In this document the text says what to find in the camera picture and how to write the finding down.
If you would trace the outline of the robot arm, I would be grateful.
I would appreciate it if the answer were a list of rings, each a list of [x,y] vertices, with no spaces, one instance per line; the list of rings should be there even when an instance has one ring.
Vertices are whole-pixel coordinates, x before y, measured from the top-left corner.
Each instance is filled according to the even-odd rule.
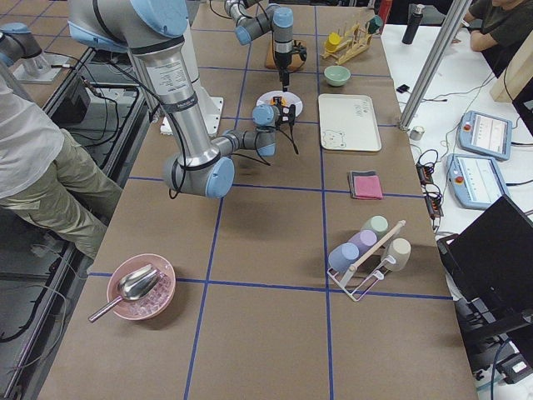
[[[241,45],[251,44],[255,39],[270,33],[272,35],[273,61],[279,74],[283,92],[290,85],[290,71],[293,55],[297,53],[293,39],[293,12],[288,7],[270,4],[256,17],[247,14],[247,9],[259,1],[225,1],[224,10],[236,24],[235,34]]]
[[[252,131],[208,132],[203,91],[197,80],[193,47],[187,45],[190,23],[183,1],[71,1],[68,25],[76,41],[109,52],[126,53],[140,86],[161,111],[180,148],[164,167],[164,180],[176,193],[223,198],[235,167],[230,156],[241,149],[270,157],[276,131],[295,122],[296,107],[272,104],[253,109]]]

